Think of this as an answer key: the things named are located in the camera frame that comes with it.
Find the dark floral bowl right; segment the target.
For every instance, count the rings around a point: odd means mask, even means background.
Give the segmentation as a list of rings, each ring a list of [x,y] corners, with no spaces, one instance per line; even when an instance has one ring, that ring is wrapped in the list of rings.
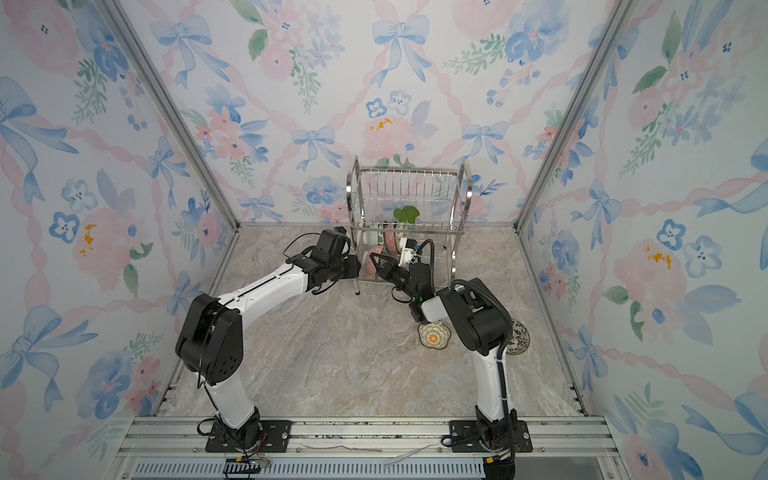
[[[518,320],[512,321],[512,335],[506,347],[506,354],[517,356],[530,348],[530,334],[525,325]]]

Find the stainless steel dish rack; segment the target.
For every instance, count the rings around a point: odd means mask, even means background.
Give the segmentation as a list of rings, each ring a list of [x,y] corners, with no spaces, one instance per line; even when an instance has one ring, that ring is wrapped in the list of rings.
[[[438,287],[456,277],[474,180],[468,163],[452,168],[417,168],[400,156],[363,165],[355,159],[346,179],[350,236],[361,282],[379,282],[371,253],[418,260],[432,267]],[[421,254],[405,253],[411,243],[430,239]]]

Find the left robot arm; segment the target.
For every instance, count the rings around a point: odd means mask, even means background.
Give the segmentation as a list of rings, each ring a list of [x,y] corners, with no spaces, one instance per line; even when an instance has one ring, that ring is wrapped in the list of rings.
[[[320,295],[340,280],[358,277],[360,263],[343,227],[315,236],[315,244],[285,255],[271,273],[217,297],[202,293],[188,307],[175,353],[216,410],[209,419],[211,430],[200,433],[207,438],[208,452],[249,455],[278,449],[264,445],[276,436],[263,425],[241,378],[244,332],[294,297]]]

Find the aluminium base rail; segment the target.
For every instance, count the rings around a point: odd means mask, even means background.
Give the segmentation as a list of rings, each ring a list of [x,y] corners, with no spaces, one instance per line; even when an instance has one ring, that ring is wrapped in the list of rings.
[[[268,418],[262,446],[215,445],[196,417],[138,418],[109,479],[626,479],[601,417],[523,417],[513,455],[484,448],[473,420]]]

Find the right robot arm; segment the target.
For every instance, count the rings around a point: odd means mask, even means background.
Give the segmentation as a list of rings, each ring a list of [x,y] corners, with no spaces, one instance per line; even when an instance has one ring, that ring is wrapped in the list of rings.
[[[510,400],[505,371],[505,350],[513,339],[513,319],[508,310],[479,278],[455,279],[436,290],[431,266],[417,261],[409,267],[390,255],[371,253],[375,274],[406,294],[398,301],[408,305],[424,333],[445,323],[453,326],[462,345],[471,352],[478,400],[475,406],[479,441],[500,457],[515,450],[517,413]]]

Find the green leaf-shaped dish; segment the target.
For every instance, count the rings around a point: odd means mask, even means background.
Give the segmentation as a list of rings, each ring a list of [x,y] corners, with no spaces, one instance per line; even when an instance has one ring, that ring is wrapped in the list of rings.
[[[392,214],[398,223],[410,225],[415,225],[421,216],[419,209],[414,205],[405,205],[399,208],[395,208]]]

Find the pale green grid bowl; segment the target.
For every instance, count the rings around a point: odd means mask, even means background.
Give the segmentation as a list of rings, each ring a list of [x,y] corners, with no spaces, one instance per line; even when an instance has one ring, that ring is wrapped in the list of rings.
[[[369,247],[384,244],[383,233],[378,230],[370,230],[364,233],[364,243]]]

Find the orange flower-shaped dish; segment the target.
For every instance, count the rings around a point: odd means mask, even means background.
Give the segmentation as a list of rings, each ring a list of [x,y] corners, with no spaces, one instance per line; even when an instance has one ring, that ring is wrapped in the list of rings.
[[[449,327],[440,321],[420,324],[418,334],[421,345],[434,350],[446,349],[452,336]]]

